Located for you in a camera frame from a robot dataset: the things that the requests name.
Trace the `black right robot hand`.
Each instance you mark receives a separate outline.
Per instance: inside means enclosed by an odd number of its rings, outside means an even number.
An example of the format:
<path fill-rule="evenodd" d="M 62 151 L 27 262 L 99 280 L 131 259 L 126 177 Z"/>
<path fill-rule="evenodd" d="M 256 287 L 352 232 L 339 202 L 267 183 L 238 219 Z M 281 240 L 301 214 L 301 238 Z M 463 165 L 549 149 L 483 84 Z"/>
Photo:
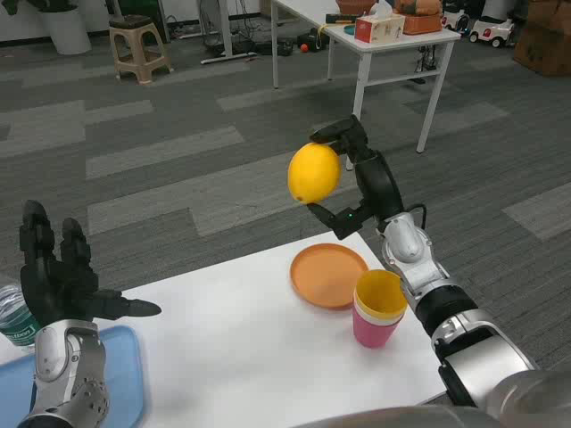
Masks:
<path fill-rule="evenodd" d="M 365 221 L 375 218 L 382 224 L 405 211 L 401 193 L 383 154 L 368 146 L 366 130 L 356 116 L 339 120 L 310 136 L 313 143 L 325 144 L 338 155 L 347 155 L 353 165 L 356 183 L 362 194 L 357 209 L 347 208 L 337 214 L 317 203 L 309 211 L 335 236 L 343 240 L 359 231 Z"/>

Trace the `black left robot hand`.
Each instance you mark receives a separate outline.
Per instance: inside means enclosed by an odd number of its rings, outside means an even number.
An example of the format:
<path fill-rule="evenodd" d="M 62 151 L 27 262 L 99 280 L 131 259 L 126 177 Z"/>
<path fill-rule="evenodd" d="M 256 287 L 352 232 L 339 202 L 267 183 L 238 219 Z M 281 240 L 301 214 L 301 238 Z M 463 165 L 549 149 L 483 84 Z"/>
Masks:
<path fill-rule="evenodd" d="M 62 222 L 61 257 L 54 254 L 54 230 L 40 202 L 23 206 L 20 249 L 24 254 L 21 289 L 31 314 L 42 326 L 71 319 L 153 317 L 161 308 L 146 300 L 129 300 L 122 293 L 99 287 L 90 266 L 91 248 L 79 222 Z"/>

